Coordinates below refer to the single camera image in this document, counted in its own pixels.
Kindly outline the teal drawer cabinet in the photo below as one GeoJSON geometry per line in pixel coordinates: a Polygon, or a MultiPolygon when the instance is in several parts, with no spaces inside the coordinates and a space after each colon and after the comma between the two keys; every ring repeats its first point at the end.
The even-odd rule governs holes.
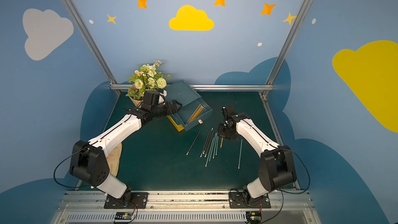
{"type": "Polygon", "coordinates": [[[202,98],[193,88],[191,88],[184,80],[180,80],[168,85],[166,100],[176,100],[182,104],[182,107],[188,105],[196,99],[202,98]]]}

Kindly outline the teal drawer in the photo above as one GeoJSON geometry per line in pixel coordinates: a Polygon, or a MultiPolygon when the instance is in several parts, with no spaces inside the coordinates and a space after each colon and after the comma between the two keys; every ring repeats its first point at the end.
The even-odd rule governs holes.
{"type": "Polygon", "coordinates": [[[202,124],[212,115],[213,109],[202,99],[196,99],[182,107],[178,113],[168,116],[169,121],[178,132],[189,131],[202,124]]]}

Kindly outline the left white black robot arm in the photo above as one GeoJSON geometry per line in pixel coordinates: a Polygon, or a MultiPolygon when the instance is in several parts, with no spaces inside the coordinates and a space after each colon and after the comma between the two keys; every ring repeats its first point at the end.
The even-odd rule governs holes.
{"type": "Polygon", "coordinates": [[[104,133],[88,142],[78,141],[74,144],[69,173],[126,207],[132,201],[131,189],[111,174],[107,157],[153,118],[178,113],[181,108],[181,103],[172,100],[158,105],[143,104],[140,108],[130,110],[104,133]]]}

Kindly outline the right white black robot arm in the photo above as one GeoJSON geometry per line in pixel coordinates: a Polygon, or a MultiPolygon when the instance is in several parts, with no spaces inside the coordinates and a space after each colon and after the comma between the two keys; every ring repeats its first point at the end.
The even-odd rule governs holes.
{"type": "Polygon", "coordinates": [[[244,192],[251,199],[262,197],[296,181],[293,152],[265,135],[245,114],[224,114],[218,134],[227,140],[244,138],[260,158],[258,178],[247,184],[244,192]]]}

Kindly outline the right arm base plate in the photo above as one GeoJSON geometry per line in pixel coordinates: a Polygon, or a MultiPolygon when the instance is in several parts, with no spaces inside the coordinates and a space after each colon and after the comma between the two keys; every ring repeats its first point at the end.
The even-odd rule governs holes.
{"type": "Polygon", "coordinates": [[[230,208],[271,208],[268,195],[252,198],[249,193],[232,190],[228,196],[230,208]]]}

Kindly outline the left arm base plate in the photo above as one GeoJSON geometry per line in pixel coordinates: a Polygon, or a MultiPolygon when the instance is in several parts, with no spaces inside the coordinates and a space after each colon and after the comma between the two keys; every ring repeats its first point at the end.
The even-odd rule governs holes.
{"type": "Polygon", "coordinates": [[[107,196],[104,209],[144,209],[148,200],[147,192],[129,192],[124,194],[120,199],[107,196]]]}

